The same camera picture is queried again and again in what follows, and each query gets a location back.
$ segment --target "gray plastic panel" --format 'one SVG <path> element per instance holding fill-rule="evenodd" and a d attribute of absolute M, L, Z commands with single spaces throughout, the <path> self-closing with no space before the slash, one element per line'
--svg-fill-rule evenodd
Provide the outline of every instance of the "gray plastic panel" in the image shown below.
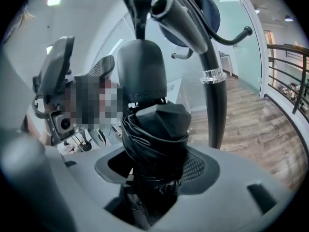
<path fill-rule="evenodd" d="M 179 232 L 236 231 L 251 222 L 259 224 L 257 221 L 262 217 L 247 191 L 248 185 L 263 183 L 277 202 L 284 202 L 293 195 L 283 184 L 249 159 L 203 145 L 188 145 L 214 158 L 219 163 L 220 176 L 206 192 L 195 196 L 180 196 L 153 229 L 173 228 Z"/>
<path fill-rule="evenodd" d="M 102 228 L 108 228 L 108 231 L 139 231 L 102 209 L 118 196 L 120 185 L 102 179 L 94 164 L 121 146 L 68 155 L 64 160 L 54 148 L 47 147 L 56 182 L 76 219 L 78 231 L 99 231 Z M 227 232 L 242 230 L 244 226 L 248 226 L 250 231 L 259 231 L 285 208 L 293 196 L 285 186 L 249 159 L 202 145 L 188 146 L 214 158 L 220 166 L 220 176 L 202 194 L 181 195 L 149 231 Z M 77 164 L 67 168 L 64 162 L 69 160 Z M 246 188 L 256 183 L 262 183 L 278 202 L 264 216 Z"/>

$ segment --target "wooden floor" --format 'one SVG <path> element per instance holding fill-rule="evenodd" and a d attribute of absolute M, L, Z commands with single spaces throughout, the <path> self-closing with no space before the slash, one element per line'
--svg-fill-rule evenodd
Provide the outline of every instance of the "wooden floor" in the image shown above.
<path fill-rule="evenodd" d="M 192 113 L 190 142 L 208 144 L 207 112 Z M 308 163 L 303 145 L 285 115 L 238 79 L 227 79 L 227 118 L 221 150 L 254 160 L 288 188 L 296 190 Z"/>

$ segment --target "mesh grille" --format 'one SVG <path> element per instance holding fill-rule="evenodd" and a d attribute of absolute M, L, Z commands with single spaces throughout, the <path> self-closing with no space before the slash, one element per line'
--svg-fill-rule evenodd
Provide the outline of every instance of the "mesh grille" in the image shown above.
<path fill-rule="evenodd" d="M 182 181 L 193 181 L 205 170 L 205 163 L 196 156 L 188 153 L 183 166 Z"/>
<path fill-rule="evenodd" d="M 61 84 L 61 86 L 59 87 L 59 89 L 56 90 L 56 93 L 57 93 L 57 94 L 63 93 L 65 87 L 66 87 L 66 80 L 64 80 L 64 81 L 62 82 L 62 84 Z"/>
<path fill-rule="evenodd" d="M 101 58 L 92 68 L 91 70 L 81 76 L 76 76 L 75 79 L 81 79 L 85 77 L 101 77 L 104 73 L 107 73 L 114 67 L 113 56 L 106 56 Z"/>

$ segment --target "metal ring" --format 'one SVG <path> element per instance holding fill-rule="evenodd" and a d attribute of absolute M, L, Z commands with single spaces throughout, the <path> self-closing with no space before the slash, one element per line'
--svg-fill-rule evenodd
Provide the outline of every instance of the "metal ring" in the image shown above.
<path fill-rule="evenodd" d="M 203 77 L 201 77 L 202 84 L 215 84 L 223 82 L 227 79 L 224 72 L 221 72 L 220 68 L 210 71 L 203 71 Z"/>

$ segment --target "curved metal railing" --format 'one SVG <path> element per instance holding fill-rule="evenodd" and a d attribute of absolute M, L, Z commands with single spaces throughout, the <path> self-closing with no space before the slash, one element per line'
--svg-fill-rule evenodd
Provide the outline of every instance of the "curved metal railing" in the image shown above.
<path fill-rule="evenodd" d="M 268 84 L 273 89 L 277 90 L 279 93 L 281 93 L 285 98 L 287 98 L 293 105 L 293 111 L 292 113 L 295 114 L 296 111 L 300 111 L 300 113 L 305 117 L 307 122 L 309 123 L 309 69 L 307 68 L 307 62 L 309 60 L 307 57 L 309 57 L 309 49 L 306 49 L 301 46 L 296 45 L 278 45 L 278 44 L 268 44 L 268 49 L 273 50 L 281 50 L 286 52 L 286 59 L 279 59 L 275 57 L 268 57 L 269 63 L 273 63 L 272 66 L 269 66 L 270 69 L 272 69 L 272 75 L 269 75 L 270 78 L 272 78 L 274 81 L 278 82 L 279 85 L 274 85 L 274 81 L 272 84 Z M 289 59 L 290 54 L 292 53 L 295 56 L 298 56 L 297 62 L 300 62 L 300 64 L 292 62 Z M 285 64 L 290 65 L 290 68 L 296 68 L 299 71 L 301 71 L 301 78 L 294 76 L 286 71 L 283 71 L 280 68 L 275 67 L 275 62 L 280 61 Z M 290 83 L 286 84 L 280 78 L 275 76 L 277 73 L 282 73 L 292 79 L 294 79 L 297 83 Z"/>

